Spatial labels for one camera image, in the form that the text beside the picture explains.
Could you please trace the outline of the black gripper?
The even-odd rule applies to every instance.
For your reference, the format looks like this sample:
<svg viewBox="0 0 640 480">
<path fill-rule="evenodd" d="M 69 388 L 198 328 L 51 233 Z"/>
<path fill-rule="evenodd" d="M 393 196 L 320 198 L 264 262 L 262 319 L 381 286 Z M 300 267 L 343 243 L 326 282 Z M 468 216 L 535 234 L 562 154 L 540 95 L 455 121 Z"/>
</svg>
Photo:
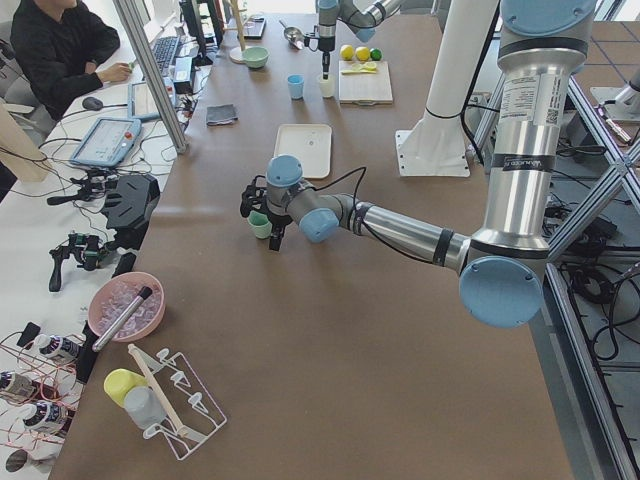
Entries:
<svg viewBox="0 0 640 480">
<path fill-rule="evenodd" d="M 334 50 L 334 30 L 316 29 L 305 33 L 304 46 L 312 51 L 322 51 L 322 79 L 327 80 L 330 72 L 330 52 Z"/>
<path fill-rule="evenodd" d="M 240 214 L 248 219 L 252 212 L 268 216 L 267 186 L 264 175 L 256 175 L 241 194 Z M 279 251 L 284 237 L 285 227 L 273 224 L 269 237 L 269 249 Z"/>
</svg>

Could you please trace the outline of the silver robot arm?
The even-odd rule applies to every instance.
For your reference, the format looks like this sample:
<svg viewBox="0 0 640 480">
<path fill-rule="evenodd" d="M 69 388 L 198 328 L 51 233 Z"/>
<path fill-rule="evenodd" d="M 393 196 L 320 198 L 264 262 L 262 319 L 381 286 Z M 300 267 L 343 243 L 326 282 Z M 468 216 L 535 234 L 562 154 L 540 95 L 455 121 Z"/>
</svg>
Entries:
<svg viewBox="0 0 640 480">
<path fill-rule="evenodd" d="M 464 115 L 493 36 L 505 77 L 488 160 L 489 190 L 482 226 L 465 236 L 450 229 L 332 194 L 303 175 L 291 155 L 272 158 L 265 185 L 250 184 L 240 212 L 264 214 L 269 246 L 298 226 L 314 243 L 338 228 L 368 235 L 417 261 L 454 270 L 459 294 L 477 320 L 500 328 L 523 325 L 543 303 L 549 246 L 542 234 L 560 120 L 569 81 L 588 55 L 592 1 L 455 1 L 451 4 L 423 117 L 397 132 L 404 176 L 464 176 Z"/>
<path fill-rule="evenodd" d="M 373 1 L 365 10 L 360 10 L 351 0 L 317 1 L 317 20 L 313 30 L 304 34 L 304 45 L 312 51 L 322 52 L 322 79 L 329 78 L 338 21 L 343 22 L 359 40 L 367 42 L 375 34 L 375 28 L 394 15 L 402 4 L 401 0 Z"/>
</svg>

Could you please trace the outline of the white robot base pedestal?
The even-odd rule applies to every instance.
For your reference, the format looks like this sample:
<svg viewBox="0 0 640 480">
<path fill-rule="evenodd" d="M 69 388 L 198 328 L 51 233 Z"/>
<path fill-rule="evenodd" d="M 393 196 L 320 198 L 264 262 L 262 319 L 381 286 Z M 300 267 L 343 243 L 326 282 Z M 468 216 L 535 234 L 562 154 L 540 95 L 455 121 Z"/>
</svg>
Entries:
<svg viewBox="0 0 640 480">
<path fill-rule="evenodd" d="M 396 132 L 399 173 L 405 177 L 467 177 L 461 120 L 485 43 L 493 37 L 499 2 L 450 4 L 423 117 Z"/>
</svg>

